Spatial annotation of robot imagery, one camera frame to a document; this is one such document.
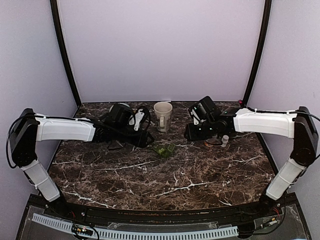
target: white wall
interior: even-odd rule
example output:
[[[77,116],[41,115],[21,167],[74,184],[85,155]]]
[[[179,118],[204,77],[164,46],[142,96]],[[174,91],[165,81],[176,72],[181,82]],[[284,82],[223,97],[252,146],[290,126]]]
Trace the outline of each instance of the white wall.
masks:
[[[264,0],[59,0],[83,102],[242,99]]]
[[[320,116],[320,1],[275,0],[257,79],[249,106],[291,110],[306,106]],[[315,122],[320,131],[319,122]],[[281,167],[293,149],[293,140],[265,135]],[[320,238],[320,161],[293,187],[313,239]]]
[[[16,238],[32,191],[20,169],[10,169],[5,141],[24,108],[72,116],[76,110],[60,56],[48,0],[2,0],[0,7],[0,239]],[[45,167],[57,142],[38,143]]]

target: black vertical pole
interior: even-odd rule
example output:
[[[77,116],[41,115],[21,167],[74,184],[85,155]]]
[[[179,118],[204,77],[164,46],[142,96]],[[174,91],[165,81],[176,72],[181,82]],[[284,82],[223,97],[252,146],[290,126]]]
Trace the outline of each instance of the black vertical pole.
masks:
[[[53,23],[54,23],[54,28],[55,28],[55,34],[56,34],[56,38],[58,40],[58,45],[60,48],[60,54],[62,57],[65,73],[68,78],[69,85],[70,85],[75,103],[78,107],[80,107],[82,103],[81,103],[81,99],[79,96],[79,92],[78,92],[78,89],[76,86],[74,76],[72,74],[72,70],[71,70],[71,66],[70,66],[70,62],[69,62],[69,58],[68,58],[68,54],[67,54],[67,48],[66,48],[62,28],[61,28],[57,0],[50,0],[50,4],[51,4],[51,11],[52,11]]]
[[[250,94],[252,92],[252,89],[254,87],[255,79],[257,76],[262,52],[265,45],[266,35],[267,35],[267,29],[268,29],[268,23],[269,23],[269,17],[270,17],[270,11],[271,11],[271,4],[272,0],[265,0],[264,2],[264,10],[263,10],[263,17],[262,17],[262,24],[260,29],[260,35],[258,44],[255,51],[255,56],[253,60],[253,65],[249,77],[248,84],[246,86],[246,90],[243,96],[242,105],[246,106],[248,104]]]

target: small white bottle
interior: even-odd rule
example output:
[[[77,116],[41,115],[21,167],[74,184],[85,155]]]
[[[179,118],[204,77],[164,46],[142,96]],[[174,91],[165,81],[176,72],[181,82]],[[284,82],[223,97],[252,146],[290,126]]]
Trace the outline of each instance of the small white bottle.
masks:
[[[229,136],[228,135],[223,135],[221,141],[222,141],[221,147],[225,148],[227,146],[228,141],[229,141]]]

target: green plastic object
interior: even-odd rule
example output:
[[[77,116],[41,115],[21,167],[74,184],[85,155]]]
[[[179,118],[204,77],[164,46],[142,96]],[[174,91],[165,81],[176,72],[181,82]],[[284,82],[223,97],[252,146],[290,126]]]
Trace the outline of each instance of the green plastic object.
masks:
[[[168,147],[161,144],[156,144],[152,147],[152,150],[155,151],[161,157],[168,158],[173,154],[175,146],[176,145],[173,143],[170,143]]]

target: dark brown marble surface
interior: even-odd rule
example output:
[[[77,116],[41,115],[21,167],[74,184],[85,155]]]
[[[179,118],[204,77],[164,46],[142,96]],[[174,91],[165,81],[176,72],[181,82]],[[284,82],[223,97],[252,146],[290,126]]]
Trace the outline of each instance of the dark brown marble surface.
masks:
[[[142,103],[128,103],[136,108]],[[154,102],[144,102],[152,116],[149,131],[157,143],[176,144],[174,155],[160,158],[151,146],[126,145],[109,150],[108,143],[63,141],[49,174],[68,202],[123,210],[195,210],[257,201],[274,177],[255,133],[238,133],[227,147],[209,148],[187,142],[191,102],[172,102],[171,128],[156,130]],[[217,102],[222,110],[234,102]],[[85,103],[77,117],[98,118],[111,103]]]

